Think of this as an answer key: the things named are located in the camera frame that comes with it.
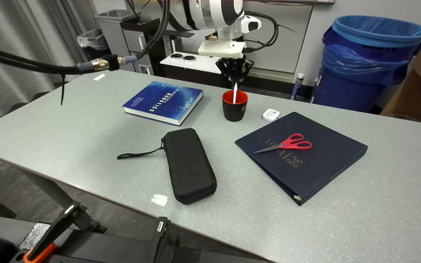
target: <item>navy binder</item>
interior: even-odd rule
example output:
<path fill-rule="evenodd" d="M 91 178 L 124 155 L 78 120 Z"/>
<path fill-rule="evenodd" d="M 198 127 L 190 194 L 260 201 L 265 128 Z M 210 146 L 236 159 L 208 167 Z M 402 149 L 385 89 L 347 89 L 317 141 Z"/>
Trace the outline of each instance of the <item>navy binder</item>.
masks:
<path fill-rule="evenodd" d="M 313 144 L 309 150 L 253 153 L 294 133 Z M 368 149 L 309 118 L 292 112 L 235 141 L 298 205 L 302 205 L 361 158 Z"/>

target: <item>scissors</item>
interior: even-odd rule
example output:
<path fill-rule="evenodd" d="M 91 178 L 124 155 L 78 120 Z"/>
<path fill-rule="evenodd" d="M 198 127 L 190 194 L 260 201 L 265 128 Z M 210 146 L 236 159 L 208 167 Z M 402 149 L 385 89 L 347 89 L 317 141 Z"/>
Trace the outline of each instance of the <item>scissors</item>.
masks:
<path fill-rule="evenodd" d="M 277 150 L 277 149 L 294 149 L 294 150 L 308 150 L 311 149 L 313 146 L 311 142 L 309 141 L 302 141 L 303 135 L 300 133 L 292 134 L 289 138 L 287 138 L 285 141 L 281 142 L 280 144 L 261 149 L 259 151 L 256 151 L 254 153 L 263 153 L 267 151 Z"/>

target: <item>cable connector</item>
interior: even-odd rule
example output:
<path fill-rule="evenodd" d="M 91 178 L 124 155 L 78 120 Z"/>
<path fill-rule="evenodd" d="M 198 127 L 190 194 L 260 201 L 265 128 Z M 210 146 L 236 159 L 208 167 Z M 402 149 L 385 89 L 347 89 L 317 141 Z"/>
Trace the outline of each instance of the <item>cable connector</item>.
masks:
<path fill-rule="evenodd" d="M 136 56 L 126 56 L 126 57 L 117 57 L 118 65 L 126 65 L 129 63 L 133 63 L 137 61 Z M 103 59 L 103 58 L 96 58 L 95 60 L 91 60 L 89 62 L 79 63 L 77 64 L 77 68 L 80 71 L 87 71 L 87 70 L 106 70 L 110 69 L 110 63 Z"/>

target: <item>white stick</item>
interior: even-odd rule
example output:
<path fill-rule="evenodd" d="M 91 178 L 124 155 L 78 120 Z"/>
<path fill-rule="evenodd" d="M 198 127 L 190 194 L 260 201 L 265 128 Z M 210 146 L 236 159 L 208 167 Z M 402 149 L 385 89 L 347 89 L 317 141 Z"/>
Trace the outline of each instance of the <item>white stick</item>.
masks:
<path fill-rule="evenodd" d="M 237 85 L 237 83 L 235 83 L 235 87 L 234 87 L 234 104 L 237 103 L 237 90 L 238 90 L 238 85 Z"/>

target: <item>gray table surface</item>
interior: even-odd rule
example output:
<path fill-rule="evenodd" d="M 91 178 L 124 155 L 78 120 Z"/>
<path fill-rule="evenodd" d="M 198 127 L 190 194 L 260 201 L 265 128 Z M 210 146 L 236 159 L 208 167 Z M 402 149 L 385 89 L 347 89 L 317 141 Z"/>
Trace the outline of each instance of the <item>gray table surface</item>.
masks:
<path fill-rule="evenodd" d="M 421 262 L 421 123 L 249 94 L 244 119 L 222 114 L 222 88 L 126 71 L 83 75 L 0 119 L 0 158 L 277 262 Z M 165 153 L 180 129 L 127 115 L 123 103 L 153 80 L 202 88 L 182 128 L 193 127 L 214 168 L 216 193 L 192 205 L 173 197 Z M 297 206 L 234 141 L 297 111 L 369 146 L 357 163 Z M 165 207 L 151 202 L 169 196 Z"/>

